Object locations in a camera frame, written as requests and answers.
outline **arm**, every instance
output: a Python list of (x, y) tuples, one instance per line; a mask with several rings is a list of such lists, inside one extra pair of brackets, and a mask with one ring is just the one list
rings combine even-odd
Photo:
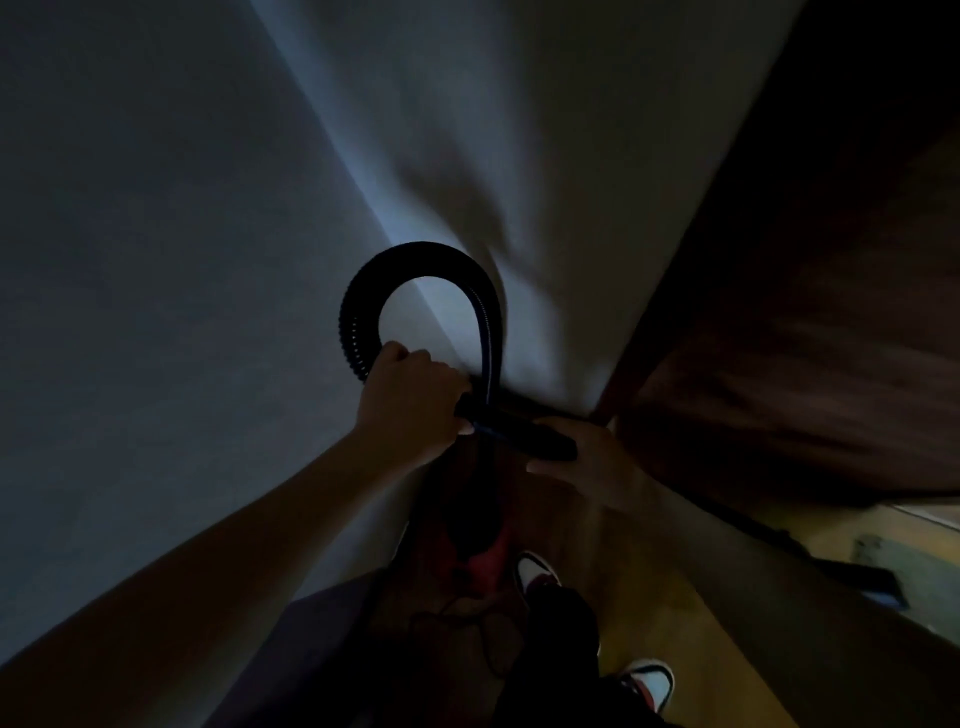
[(453, 416), (468, 389), (387, 344), (347, 437), (0, 668), (4, 725), (202, 723), (357, 510), (470, 430)]
[(800, 726), (960, 725), (960, 651), (647, 477), (607, 430), (544, 421), (573, 463), (527, 470), (632, 517), (670, 555)]

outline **hose handle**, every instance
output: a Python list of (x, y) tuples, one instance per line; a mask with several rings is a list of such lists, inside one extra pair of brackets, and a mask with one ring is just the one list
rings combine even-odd
[(491, 435), (539, 460), (577, 459), (577, 444), (571, 438), (546, 425), (508, 415), (473, 395), (460, 397), (454, 414), (472, 422), (477, 432)]

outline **vacuum hose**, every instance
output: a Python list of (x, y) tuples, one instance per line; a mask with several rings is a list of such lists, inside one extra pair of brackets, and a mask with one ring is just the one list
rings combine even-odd
[(463, 395), (456, 415), (472, 422), (481, 434), (504, 440), (541, 460), (576, 460), (577, 446), (570, 438), (493, 406), (503, 361), (500, 300), (486, 271), (456, 248), (440, 243), (406, 243), (374, 256), (360, 269), (340, 306), (340, 343), (353, 372), (361, 381), (367, 380), (383, 346), (379, 323), (384, 304), (403, 283), (423, 277), (449, 280), (460, 288), (472, 304), (480, 328), (481, 391)]

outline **left hand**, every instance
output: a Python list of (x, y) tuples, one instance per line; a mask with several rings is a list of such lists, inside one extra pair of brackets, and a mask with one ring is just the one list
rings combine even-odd
[(409, 353), (396, 341), (387, 342), (364, 385), (355, 430), (413, 470), (440, 456), (458, 434), (473, 431), (473, 425), (453, 415), (469, 391), (469, 379), (431, 361), (429, 352)]

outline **red and white sneaker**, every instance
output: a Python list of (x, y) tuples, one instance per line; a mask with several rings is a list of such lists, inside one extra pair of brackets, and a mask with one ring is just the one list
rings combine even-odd
[(627, 688), (642, 695), (650, 710), (657, 715), (663, 712), (676, 685), (673, 670), (660, 660), (634, 660), (617, 678)]
[(561, 586), (557, 573), (533, 551), (521, 551), (516, 557), (514, 580), (523, 601), (527, 601), (528, 594), (539, 587)]

